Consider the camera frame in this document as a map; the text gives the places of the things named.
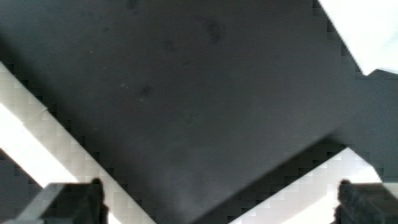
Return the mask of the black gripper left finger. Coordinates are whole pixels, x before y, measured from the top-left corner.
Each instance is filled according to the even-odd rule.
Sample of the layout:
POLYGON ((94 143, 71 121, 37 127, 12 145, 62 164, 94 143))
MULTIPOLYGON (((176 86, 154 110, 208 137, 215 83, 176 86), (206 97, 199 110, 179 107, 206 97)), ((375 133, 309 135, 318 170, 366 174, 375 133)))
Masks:
POLYGON ((34 197, 12 224, 108 224, 103 183, 51 183, 34 197))

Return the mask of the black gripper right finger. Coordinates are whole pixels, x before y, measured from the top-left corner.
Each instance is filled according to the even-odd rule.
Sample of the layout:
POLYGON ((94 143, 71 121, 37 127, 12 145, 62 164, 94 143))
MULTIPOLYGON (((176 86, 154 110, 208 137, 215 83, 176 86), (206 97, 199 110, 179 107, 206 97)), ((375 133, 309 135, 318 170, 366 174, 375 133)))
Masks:
POLYGON ((338 188, 332 224, 398 224, 398 183, 352 183, 338 188))

